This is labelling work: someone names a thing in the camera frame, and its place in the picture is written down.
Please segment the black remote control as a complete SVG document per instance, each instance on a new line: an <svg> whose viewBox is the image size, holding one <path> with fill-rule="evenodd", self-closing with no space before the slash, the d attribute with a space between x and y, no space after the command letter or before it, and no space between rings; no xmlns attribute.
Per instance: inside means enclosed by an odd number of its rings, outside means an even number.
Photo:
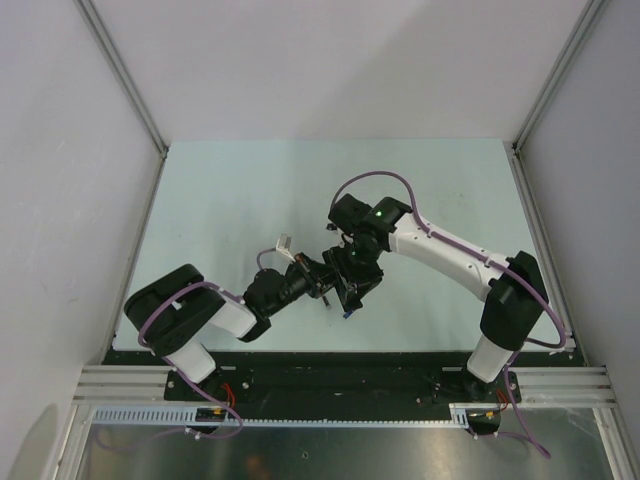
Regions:
<svg viewBox="0 0 640 480"><path fill-rule="evenodd" d="M331 247L322 253L324 263L331 268L334 277L334 288L337 292L340 304L344 312L348 311L348 283L341 267L341 255L343 250L340 247Z"/></svg>

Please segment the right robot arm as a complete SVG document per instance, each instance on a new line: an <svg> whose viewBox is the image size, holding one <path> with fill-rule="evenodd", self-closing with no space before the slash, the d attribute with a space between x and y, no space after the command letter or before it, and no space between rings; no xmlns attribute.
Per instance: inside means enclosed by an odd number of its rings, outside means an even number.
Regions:
<svg viewBox="0 0 640 480"><path fill-rule="evenodd" d="M461 373L463 393L484 401L542 316L548 296L537 260L482 252L475 245L434 230L414 209L385 197L370 206L350 194L333 202L328 219L342 243L323 254L335 271L335 289L347 314L382 281L378 264L388 252L418 261L456 281L483 302L481 336Z"/></svg>

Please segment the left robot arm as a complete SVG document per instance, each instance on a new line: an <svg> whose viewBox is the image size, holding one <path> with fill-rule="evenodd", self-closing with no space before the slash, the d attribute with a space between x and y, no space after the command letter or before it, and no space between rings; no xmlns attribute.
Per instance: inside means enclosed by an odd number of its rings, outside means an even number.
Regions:
<svg viewBox="0 0 640 480"><path fill-rule="evenodd" d="M186 376L197 398L214 397L221 387L216 362L198 340L214 326L248 343L271 327L271 317L307 295L320 298L332 289L335 268L300 253L285 272L259 270L241 295L204 280L185 264L134 293L123 307L138 331L138 343Z"/></svg>

